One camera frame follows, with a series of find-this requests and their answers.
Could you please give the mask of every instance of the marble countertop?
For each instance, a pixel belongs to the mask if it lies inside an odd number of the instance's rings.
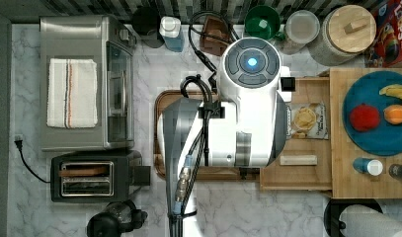
[[[40,32],[38,25],[13,25],[10,137],[24,135],[27,162],[48,180],[50,158],[40,151]],[[281,56],[292,76],[314,76],[327,67],[317,64],[305,48],[294,56]],[[217,57],[211,60],[217,64]],[[144,165],[153,165],[153,122],[156,97],[178,89],[188,75],[209,71],[186,41],[182,53],[163,45],[150,48],[139,43],[134,52],[135,147]],[[346,66],[362,67],[362,59]],[[22,164],[13,142],[9,155],[8,236],[83,236],[88,220],[106,203],[73,204],[50,200],[49,186],[35,179]],[[122,236],[168,236],[165,182],[152,169],[152,184],[136,194],[137,207],[148,212],[144,226]],[[198,183],[198,220],[204,236],[324,236],[323,214],[327,199],[309,191],[259,192],[253,182]],[[402,200],[382,200],[386,213],[402,219]]]

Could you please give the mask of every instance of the bottle cap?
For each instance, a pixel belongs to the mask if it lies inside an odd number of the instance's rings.
[[[161,19],[161,26],[167,32],[173,31],[173,29],[176,28],[175,19],[172,17],[163,17],[163,19]]]
[[[383,165],[378,160],[371,160],[367,163],[367,172],[373,176],[378,176],[382,173]]]
[[[160,34],[163,37],[175,38],[180,32],[181,22],[177,18],[163,17],[160,24]]]

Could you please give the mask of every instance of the banana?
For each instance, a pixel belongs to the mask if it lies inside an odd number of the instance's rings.
[[[402,85],[393,84],[386,86],[379,91],[379,95],[396,97],[402,100]]]

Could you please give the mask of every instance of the red apple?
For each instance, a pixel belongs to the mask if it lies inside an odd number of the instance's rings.
[[[349,114],[349,120],[356,131],[369,131],[381,121],[378,110],[366,104],[356,106]]]

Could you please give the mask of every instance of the orange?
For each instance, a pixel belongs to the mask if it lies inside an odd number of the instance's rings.
[[[392,105],[385,108],[384,117],[391,124],[402,123],[402,106]]]

